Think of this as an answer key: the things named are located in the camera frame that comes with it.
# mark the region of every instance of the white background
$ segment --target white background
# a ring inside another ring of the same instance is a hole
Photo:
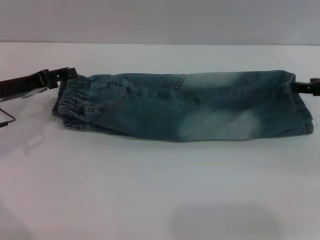
[[[282,69],[320,76],[316,46],[0,43],[1,79]],[[63,128],[58,89],[0,104],[0,239],[318,240],[320,133],[171,143]],[[304,95],[319,118],[320,97]],[[8,119],[1,115],[0,121]]]
[[[1,0],[0,41],[320,44],[319,0]]]

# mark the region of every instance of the blue denim jeans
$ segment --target blue denim jeans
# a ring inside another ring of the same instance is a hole
[[[66,128],[175,142],[307,135],[312,116],[282,70],[79,75],[52,113]]]

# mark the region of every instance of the jeans pant leg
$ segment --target jeans pant leg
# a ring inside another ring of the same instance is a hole
[[[311,134],[312,116],[286,71],[79,76],[52,113],[67,128],[189,142]]]

